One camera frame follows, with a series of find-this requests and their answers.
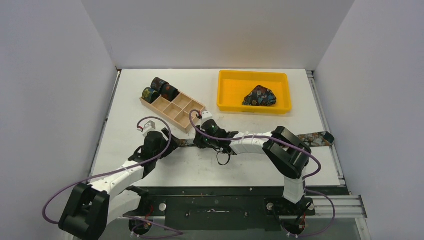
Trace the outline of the orange grey floral tie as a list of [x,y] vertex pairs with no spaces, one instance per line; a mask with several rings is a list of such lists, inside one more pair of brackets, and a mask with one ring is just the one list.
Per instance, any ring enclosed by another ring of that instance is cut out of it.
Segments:
[[[335,137],[328,131],[298,134],[297,137],[309,147],[329,147],[335,142]],[[180,148],[196,147],[194,139],[181,139]]]

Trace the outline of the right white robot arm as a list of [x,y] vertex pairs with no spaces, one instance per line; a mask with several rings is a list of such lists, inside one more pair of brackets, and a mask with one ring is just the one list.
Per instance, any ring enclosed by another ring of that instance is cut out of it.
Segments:
[[296,214],[303,207],[306,183],[304,174],[311,148],[283,126],[267,133],[225,131],[214,120],[196,126],[194,145],[210,148],[229,156],[258,154],[267,156],[284,176],[284,211]]

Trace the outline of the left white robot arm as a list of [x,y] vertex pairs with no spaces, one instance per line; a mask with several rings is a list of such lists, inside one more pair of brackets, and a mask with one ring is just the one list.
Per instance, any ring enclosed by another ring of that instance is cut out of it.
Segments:
[[128,188],[146,178],[159,159],[179,148],[180,141],[166,128],[145,130],[143,136],[143,145],[118,170],[72,189],[58,222],[59,229],[81,240],[98,240],[115,219],[130,211],[141,216],[149,210],[149,201]]

